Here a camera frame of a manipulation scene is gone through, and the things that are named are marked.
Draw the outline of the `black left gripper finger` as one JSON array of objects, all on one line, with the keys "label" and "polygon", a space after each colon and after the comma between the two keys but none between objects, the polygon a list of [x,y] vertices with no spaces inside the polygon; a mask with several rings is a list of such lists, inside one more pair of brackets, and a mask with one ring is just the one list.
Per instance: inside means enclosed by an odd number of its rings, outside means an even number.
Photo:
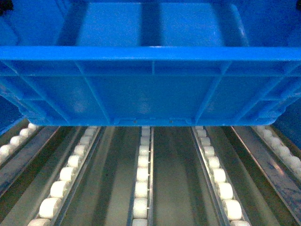
[{"label": "black left gripper finger", "polygon": [[4,15],[7,11],[13,10],[12,0],[0,0],[0,15]]}]

